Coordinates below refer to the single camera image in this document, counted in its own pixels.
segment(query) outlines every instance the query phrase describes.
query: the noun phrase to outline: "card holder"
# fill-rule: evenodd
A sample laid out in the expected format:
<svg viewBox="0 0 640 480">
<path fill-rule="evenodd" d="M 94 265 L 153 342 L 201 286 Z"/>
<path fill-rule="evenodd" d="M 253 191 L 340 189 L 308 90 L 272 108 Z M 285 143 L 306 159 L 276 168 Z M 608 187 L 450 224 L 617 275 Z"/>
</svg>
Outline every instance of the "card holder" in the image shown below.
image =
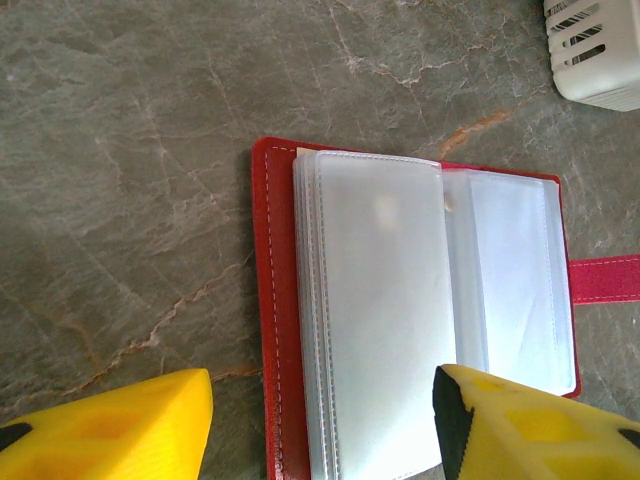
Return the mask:
<svg viewBox="0 0 640 480">
<path fill-rule="evenodd" d="M 320 151 L 295 160 L 294 195 L 312 478 L 439 463 L 442 363 L 573 391 L 555 182 Z"/>
</svg>

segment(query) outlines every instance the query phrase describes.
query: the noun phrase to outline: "red card holder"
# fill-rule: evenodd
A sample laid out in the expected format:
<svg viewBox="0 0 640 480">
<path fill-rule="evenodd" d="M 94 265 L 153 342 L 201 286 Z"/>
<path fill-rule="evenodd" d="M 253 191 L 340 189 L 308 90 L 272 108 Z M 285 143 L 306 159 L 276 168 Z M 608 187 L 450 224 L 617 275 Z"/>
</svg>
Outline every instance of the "red card holder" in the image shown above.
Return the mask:
<svg viewBox="0 0 640 480">
<path fill-rule="evenodd" d="M 275 137 L 252 151 L 253 221 L 264 368 L 267 474 L 269 479 L 311 478 L 307 446 L 302 352 L 298 314 L 293 161 L 297 148 L 337 150 Z M 465 168 L 553 180 L 558 177 L 488 167 Z M 640 255 L 569 262 L 574 305 L 640 299 Z M 567 395 L 580 393 L 577 387 Z"/>
</svg>

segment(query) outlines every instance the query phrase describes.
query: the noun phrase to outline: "gray marble surface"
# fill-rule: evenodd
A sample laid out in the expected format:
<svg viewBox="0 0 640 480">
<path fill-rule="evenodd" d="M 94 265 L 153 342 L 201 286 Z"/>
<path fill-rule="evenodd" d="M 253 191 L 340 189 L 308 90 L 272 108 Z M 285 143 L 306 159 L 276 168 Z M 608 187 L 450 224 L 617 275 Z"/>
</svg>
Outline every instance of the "gray marble surface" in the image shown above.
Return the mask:
<svg viewBox="0 0 640 480">
<path fill-rule="evenodd" d="M 205 367 L 202 478 L 265 476 L 261 135 L 557 173 L 573 258 L 640 251 L 640 112 L 560 97 L 541 4 L 0 0 L 0 420 Z M 575 314 L 640 420 L 638 304 Z"/>
</svg>

